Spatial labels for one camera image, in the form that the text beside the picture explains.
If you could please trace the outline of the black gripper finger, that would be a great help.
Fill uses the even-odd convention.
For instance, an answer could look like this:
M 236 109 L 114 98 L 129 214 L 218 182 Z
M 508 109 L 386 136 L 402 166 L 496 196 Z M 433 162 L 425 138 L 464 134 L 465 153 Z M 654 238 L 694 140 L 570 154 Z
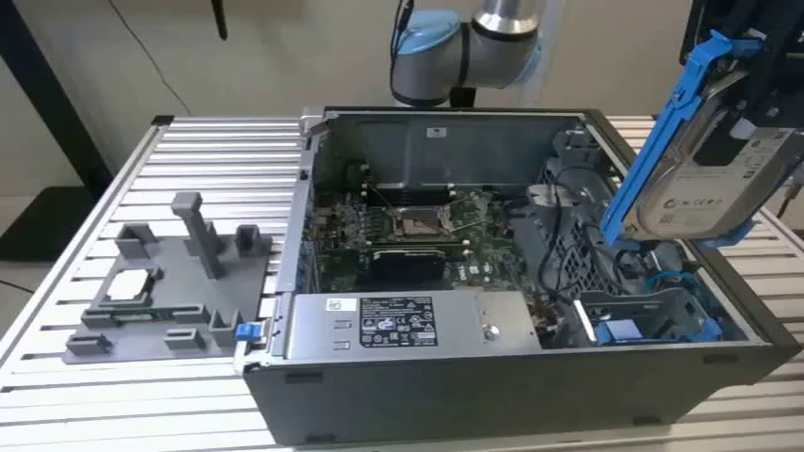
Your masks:
M 722 119 L 693 156 L 696 164 L 728 165 L 745 147 L 754 131 L 756 126 L 746 118 Z

